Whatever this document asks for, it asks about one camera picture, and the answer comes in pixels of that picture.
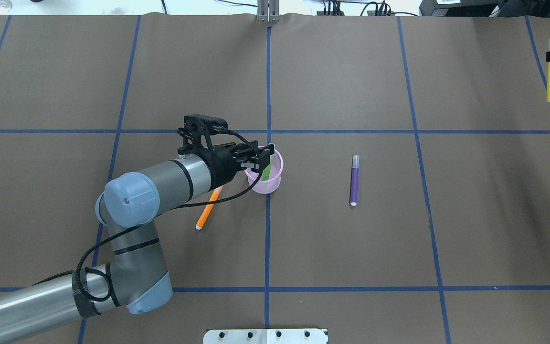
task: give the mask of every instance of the gray metal bracket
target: gray metal bracket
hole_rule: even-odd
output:
[[[258,0],[258,14],[256,19],[259,22],[279,22],[279,0]]]

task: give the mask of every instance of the purple marker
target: purple marker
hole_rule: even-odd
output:
[[[351,185],[349,186],[349,204],[358,205],[358,172],[360,172],[360,155],[354,155],[351,160]]]

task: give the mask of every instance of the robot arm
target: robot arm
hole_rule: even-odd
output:
[[[258,148],[257,141],[246,141],[223,119],[194,115],[185,116],[184,122],[178,131],[184,143],[179,158],[125,173],[109,181],[99,196],[95,212],[109,233],[103,243],[111,242],[114,261],[82,269],[95,246],[70,274],[0,297],[0,343],[93,318],[122,304],[140,314],[168,302],[172,287],[154,218],[192,206],[184,203],[230,182],[236,172],[261,172],[275,151],[272,144]],[[220,133],[243,142],[212,145],[211,135]]]

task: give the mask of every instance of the white label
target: white label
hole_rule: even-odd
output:
[[[432,12],[432,17],[445,17],[449,9],[436,9]]]

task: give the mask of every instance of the white bracket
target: white bracket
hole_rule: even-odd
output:
[[[258,0],[259,22],[279,22],[279,0]]]
[[[328,344],[328,330],[210,330],[205,333],[203,344]]]

